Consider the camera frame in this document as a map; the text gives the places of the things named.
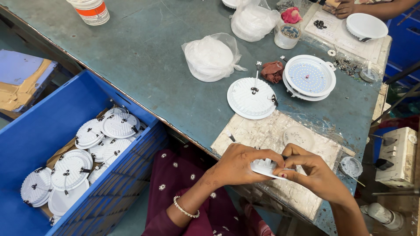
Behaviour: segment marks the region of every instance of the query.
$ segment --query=orange label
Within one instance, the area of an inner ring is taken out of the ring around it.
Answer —
[[[105,11],[106,6],[105,6],[105,2],[102,2],[101,5],[99,5],[97,8],[94,9],[90,9],[90,10],[80,10],[75,8],[77,13],[79,13],[81,16],[96,16],[99,14],[101,14],[102,12]]]

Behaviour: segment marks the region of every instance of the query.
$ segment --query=metal table surface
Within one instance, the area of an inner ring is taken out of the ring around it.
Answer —
[[[268,1],[272,8],[276,2]],[[85,24],[65,0],[0,0],[0,4],[208,152],[234,114],[226,99],[229,86],[254,76],[257,60],[266,63],[280,60],[281,55],[309,54],[331,61],[326,52],[304,42],[283,50],[274,44],[273,33],[258,42],[237,38],[242,54],[239,65],[249,71],[235,71],[228,78],[205,83],[191,75],[181,45],[219,32],[234,36],[229,19],[234,10],[220,0],[106,0],[110,20],[101,26]],[[319,102],[290,97],[283,83],[271,86],[279,110],[334,124],[343,136],[342,144],[360,160],[381,84],[370,86],[340,70],[335,74],[335,89]],[[354,192],[355,183],[344,182]],[[327,229],[331,226],[321,223],[331,219],[328,212],[315,224],[331,232]]]

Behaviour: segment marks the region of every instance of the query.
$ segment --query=bracelet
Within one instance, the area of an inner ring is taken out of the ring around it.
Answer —
[[[197,215],[191,215],[190,213],[188,213],[188,212],[186,212],[186,211],[184,211],[179,205],[178,205],[178,203],[176,203],[176,199],[177,198],[180,198],[180,196],[175,196],[174,198],[173,198],[173,203],[175,204],[175,206],[176,206],[176,208],[178,208],[180,211],[182,211],[184,214],[186,214],[187,216],[189,216],[189,217],[192,217],[192,218],[198,218],[199,216],[200,216],[200,211],[199,210],[197,210]]]

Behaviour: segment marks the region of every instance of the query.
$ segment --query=hand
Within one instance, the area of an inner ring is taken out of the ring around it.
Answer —
[[[285,161],[285,168],[289,168],[292,165],[301,165],[306,176],[293,170],[276,170],[273,174],[279,172],[278,176],[304,186],[318,197],[329,202],[342,205],[346,204],[349,199],[353,199],[347,187],[337,178],[320,156],[290,143],[287,144],[282,154],[289,156]]]
[[[277,172],[283,169],[283,157],[275,151],[270,149],[258,150],[242,144],[232,143],[216,165],[206,171],[205,175],[208,177],[206,178],[206,184],[221,187],[227,184],[251,184],[270,180],[271,177],[252,171],[249,165],[256,159],[265,158],[270,158],[277,162]]]
[[[356,6],[354,0],[336,0],[341,2],[340,5],[332,11],[337,18],[347,18],[349,15],[355,13]]]

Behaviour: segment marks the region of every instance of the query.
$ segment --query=rag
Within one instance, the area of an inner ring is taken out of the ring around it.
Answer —
[[[261,76],[273,84],[282,80],[283,64],[280,61],[267,62],[262,66]]]
[[[296,24],[297,22],[303,21],[299,14],[299,8],[297,7],[288,8],[281,14],[281,18],[286,24]]]

